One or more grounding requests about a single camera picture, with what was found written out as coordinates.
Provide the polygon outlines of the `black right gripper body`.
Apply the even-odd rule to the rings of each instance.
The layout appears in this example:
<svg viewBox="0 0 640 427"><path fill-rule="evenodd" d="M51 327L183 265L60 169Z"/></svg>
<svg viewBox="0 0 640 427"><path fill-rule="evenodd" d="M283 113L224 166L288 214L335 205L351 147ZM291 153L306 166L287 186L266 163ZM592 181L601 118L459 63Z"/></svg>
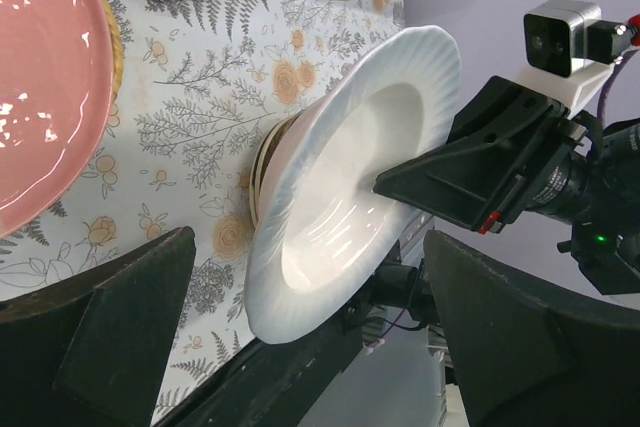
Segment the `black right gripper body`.
<svg viewBox="0 0 640 427"><path fill-rule="evenodd" d="M556 248L603 295L639 291L639 122L604 126L504 78L456 116L453 223L501 232L533 212L570 226Z"/></svg>

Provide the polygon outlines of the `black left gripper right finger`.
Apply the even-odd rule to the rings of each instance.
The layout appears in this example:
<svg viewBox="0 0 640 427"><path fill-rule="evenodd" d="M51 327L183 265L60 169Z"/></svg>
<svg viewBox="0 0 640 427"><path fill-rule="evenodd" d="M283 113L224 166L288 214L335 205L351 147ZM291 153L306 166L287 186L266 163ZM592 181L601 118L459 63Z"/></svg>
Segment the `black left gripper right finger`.
<svg viewBox="0 0 640 427"><path fill-rule="evenodd" d="M636 426L639 313L437 230L425 266L472 426Z"/></svg>

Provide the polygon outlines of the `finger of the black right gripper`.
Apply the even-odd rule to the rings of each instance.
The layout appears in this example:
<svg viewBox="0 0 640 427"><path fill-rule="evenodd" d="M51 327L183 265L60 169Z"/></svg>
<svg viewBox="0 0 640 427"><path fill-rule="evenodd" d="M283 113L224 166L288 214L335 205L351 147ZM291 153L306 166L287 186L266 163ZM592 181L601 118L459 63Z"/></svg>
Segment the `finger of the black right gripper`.
<svg viewBox="0 0 640 427"><path fill-rule="evenodd" d="M505 169L490 148L443 146L380 173L373 192L459 227L488 232L502 220Z"/></svg>

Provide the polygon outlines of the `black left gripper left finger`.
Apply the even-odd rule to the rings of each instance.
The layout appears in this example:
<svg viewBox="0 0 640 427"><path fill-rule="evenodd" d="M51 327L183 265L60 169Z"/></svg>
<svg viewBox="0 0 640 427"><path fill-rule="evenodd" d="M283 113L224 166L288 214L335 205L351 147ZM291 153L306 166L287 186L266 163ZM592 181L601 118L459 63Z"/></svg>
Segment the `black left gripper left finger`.
<svg viewBox="0 0 640 427"><path fill-rule="evenodd" d="M150 425L195 255L180 227L2 302L2 425Z"/></svg>

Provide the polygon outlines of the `white ribbed soup plate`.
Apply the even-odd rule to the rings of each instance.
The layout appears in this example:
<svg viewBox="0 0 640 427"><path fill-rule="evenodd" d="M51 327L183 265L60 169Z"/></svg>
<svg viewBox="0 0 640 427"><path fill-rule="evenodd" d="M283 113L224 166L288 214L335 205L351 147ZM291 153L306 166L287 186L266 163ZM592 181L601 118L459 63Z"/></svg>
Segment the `white ribbed soup plate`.
<svg viewBox="0 0 640 427"><path fill-rule="evenodd" d="M376 194L375 180L446 142L460 84L454 38L411 27L293 122L262 179L248 258L244 307L256 338L297 340L364 285L413 214Z"/></svg>

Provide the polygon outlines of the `yellow woven bamboo tray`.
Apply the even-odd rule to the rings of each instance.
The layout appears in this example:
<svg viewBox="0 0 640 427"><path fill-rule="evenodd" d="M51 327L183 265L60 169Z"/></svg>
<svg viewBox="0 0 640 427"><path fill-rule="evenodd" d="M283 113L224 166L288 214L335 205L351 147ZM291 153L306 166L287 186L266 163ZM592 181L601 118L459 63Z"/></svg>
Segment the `yellow woven bamboo tray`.
<svg viewBox="0 0 640 427"><path fill-rule="evenodd" d="M113 57L113 75L112 75L112 94L111 103L114 104L122 85L124 72L124 47L121 37L121 31L108 0L101 0L103 9L106 14L107 24L109 28L112 57Z"/></svg>

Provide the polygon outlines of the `cream and pink plate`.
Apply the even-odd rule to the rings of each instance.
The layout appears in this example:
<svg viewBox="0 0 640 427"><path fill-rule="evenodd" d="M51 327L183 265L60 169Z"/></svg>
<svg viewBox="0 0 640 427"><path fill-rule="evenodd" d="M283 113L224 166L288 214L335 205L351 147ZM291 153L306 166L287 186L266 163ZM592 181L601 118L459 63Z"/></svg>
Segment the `cream and pink plate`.
<svg viewBox="0 0 640 427"><path fill-rule="evenodd" d="M102 138L114 60L103 0L1 0L1 233L52 204Z"/></svg>

